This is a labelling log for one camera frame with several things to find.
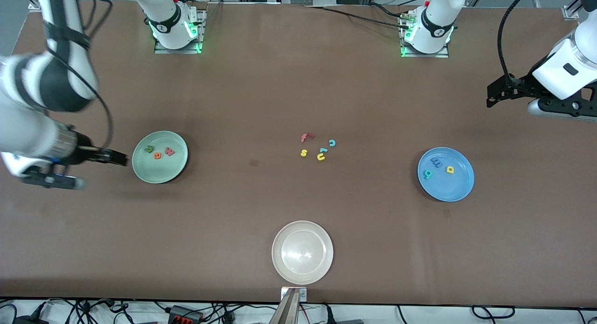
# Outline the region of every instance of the white plate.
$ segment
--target white plate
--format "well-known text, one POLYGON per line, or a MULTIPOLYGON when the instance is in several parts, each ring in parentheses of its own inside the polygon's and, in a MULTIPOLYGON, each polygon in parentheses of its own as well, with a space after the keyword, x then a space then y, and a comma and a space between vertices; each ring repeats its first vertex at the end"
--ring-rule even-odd
POLYGON ((330 269, 334 247, 330 236, 315 222, 291 222, 278 232, 271 246, 278 274, 293 284, 318 281, 330 269))
POLYGON ((132 170, 147 183, 166 183, 185 169, 187 159, 188 148, 181 135, 173 131, 155 131, 144 137, 132 152, 132 170), (145 150, 149 146, 153 147, 151 152, 145 150), (174 150, 174 154, 166 155, 166 148, 174 150), (153 157, 156 152, 162 154, 158 160, 153 157))

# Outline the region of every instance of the mounting plate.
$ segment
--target mounting plate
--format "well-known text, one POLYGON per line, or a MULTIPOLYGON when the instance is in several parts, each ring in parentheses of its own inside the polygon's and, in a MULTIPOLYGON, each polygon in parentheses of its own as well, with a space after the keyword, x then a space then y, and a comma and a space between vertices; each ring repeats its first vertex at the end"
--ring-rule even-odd
POLYGON ((289 289, 299 289, 300 290, 300 302, 301 303, 307 302, 307 288, 306 287, 282 287, 280 299, 284 298, 284 296, 286 295, 286 292, 288 292, 289 289))

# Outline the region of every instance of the floor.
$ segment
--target floor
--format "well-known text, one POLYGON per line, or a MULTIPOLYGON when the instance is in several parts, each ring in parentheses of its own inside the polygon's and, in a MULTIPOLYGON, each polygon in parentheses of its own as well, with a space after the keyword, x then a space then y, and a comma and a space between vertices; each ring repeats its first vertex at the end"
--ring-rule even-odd
MULTIPOLYGON (((44 299, 28 299, 11 301, 17 308, 18 316, 31 315, 33 311, 40 305, 44 299)), ((152 302, 138 302, 126 301, 130 306, 126 310, 132 317, 135 324, 145 324, 155 322, 157 324, 167 324, 168 314, 160 309, 152 302)), ((161 307, 172 307, 179 305, 186 309, 196 310, 210 307, 210 303, 172 303, 160 302, 161 307)), ((276 307, 276 305, 267 304, 268 307, 276 307)), ((400 318, 397 307, 394 305, 330 305, 334 314, 336 322, 345 320, 360 319, 364 324, 483 324, 490 323, 490 320, 482 320, 475 317, 472 313, 471 307, 435 307, 435 306, 410 306, 401 305, 403 321, 400 318)), ((327 322, 326 307, 320 304, 305 303, 306 315, 309 317, 309 322, 305 315, 299 314, 297 324, 324 324, 327 322)), ((72 307, 64 301, 51 301, 45 305, 41 313, 41 319, 46 320, 50 324, 62 324, 69 315, 72 307)), ((512 311, 510 309, 492 309, 489 311, 494 316, 507 316, 512 311)), ((274 309, 269 308, 252 308, 242 307, 235 311, 235 324, 265 324, 268 323, 273 315, 274 309)), ((203 312, 203 317, 209 316, 211 309, 203 312)), ((483 309, 476 308, 476 313, 481 316, 486 316, 483 309)), ((91 314, 100 323, 106 324, 113 322, 114 324, 130 324, 125 316, 118 316, 114 320, 114 314, 110 312, 107 307, 101 305, 95 308, 91 314)), ((597 311, 582 311, 585 323, 590 318, 597 316, 597 311)), ((0 323, 10 323, 13 312, 10 309, 4 308, 0 311, 0 323)), ((72 323, 76 321, 75 314, 71 317, 72 323)), ((576 310, 545 310, 545 309, 516 309, 516 313, 507 320, 498 320, 504 324, 579 324, 582 323, 580 315, 576 310)))

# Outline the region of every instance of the metal bracket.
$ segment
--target metal bracket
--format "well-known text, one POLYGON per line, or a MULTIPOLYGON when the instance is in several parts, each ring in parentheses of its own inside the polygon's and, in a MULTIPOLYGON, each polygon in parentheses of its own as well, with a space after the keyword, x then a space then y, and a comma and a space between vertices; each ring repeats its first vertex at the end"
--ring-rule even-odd
POLYGON ((296 289, 296 290, 298 290, 300 292, 300 299, 299 299, 299 301, 301 303, 307 302, 307 288, 305 288, 305 287, 282 287, 282 292, 281 292, 280 299, 283 299, 284 296, 286 296, 286 292, 288 292, 289 289, 296 289))
POLYGON ((282 300, 276 312, 273 313, 269 324, 297 324, 299 319, 299 305, 307 300, 307 288, 282 288, 282 300))
POLYGON ((566 21, 578 20, 578 12, 583 9, 580 0, 572 0, 562 7, 562 15, 566 21))
POLYGON ((188 31, 190 33, 196 32, 195 37, 191 42, 182 48, 176 50, 168 49, 162 46, 160 42, 155 41, 153 47, 154 54, 201 54, 203 50, 203 37, 205 36, 205 21, 207 19, 206 10, 197 10, 196 20, 191 20, 191 24, 188 25, 188 31))

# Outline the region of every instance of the blue plate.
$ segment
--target blue plate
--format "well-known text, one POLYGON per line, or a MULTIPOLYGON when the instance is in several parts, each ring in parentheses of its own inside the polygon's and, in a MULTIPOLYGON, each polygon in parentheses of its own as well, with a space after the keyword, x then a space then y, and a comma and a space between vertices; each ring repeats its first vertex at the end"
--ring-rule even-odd
POLYGON ((417 172, 421 186, 437 200, 461 200, 471 193, 475 184, 473 166, 452 148, 428 150, 418 162, 417 172))

